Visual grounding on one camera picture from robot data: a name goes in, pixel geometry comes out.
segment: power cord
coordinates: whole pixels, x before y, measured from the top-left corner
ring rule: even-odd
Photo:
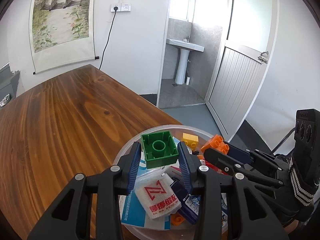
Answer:
[[[101,66],[102,66],[104,52],[106,51],[106,48],[107,48],[108,43],[109,43],[110,34],[111,34],[111,30],[112,30],[113,22],[114,22],[114,20],[115,20],[116,13],[117,13],[117,10],[118,10],[118,7],[117,7],[117,6],[115,6],[113,9],[115,10],[115,15],[113,16],[113,19],[112,19],[112,24],[111,24],[111,27],[110,27],[110,32],[109,32],[109,36],[108,36],[108,40],[107,40],[107,44],[106,44],[106,46],[105,46],[105,48],[104,48],[104,50],[103,50],[103,54],[102,54],[102,58],[101,58],[101,63],[100,63],[99,70],[101,69]]]

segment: frosted glass panel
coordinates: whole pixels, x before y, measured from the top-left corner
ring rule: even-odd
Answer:
[[[228,40],[266,51],[272,13],[272,0],[233,0]]]

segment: red logo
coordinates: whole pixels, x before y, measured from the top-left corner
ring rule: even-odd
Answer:
[[[156,185],[160,187],[144,187],[151,200],[155,199],[155,195],[151,195],[151,193],[166,193],[159,180],[156,182]]]

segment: orange lego brick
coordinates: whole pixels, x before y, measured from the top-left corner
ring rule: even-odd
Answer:
[[[217,148],[217,150],[222,152],[223,154],[227,154],[229,149],[229,145],[225,144],[224,142],[221,142],[220,146]]]
[[[200,150],[204,152],[208,148],[218,148],[222,141],[223,141],[223,137],[216,134],[210,140],[208,140]]]
[[[175,213],[171,215],[171,224],[174,226],[180,225],[184,220],[186,219],[179,213]]]

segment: bathroom door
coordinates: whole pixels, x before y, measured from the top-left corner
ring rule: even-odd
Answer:
[[[262,85],[275,38],[277,0],[229,0],[229,16],[205,99],[227,141]]]

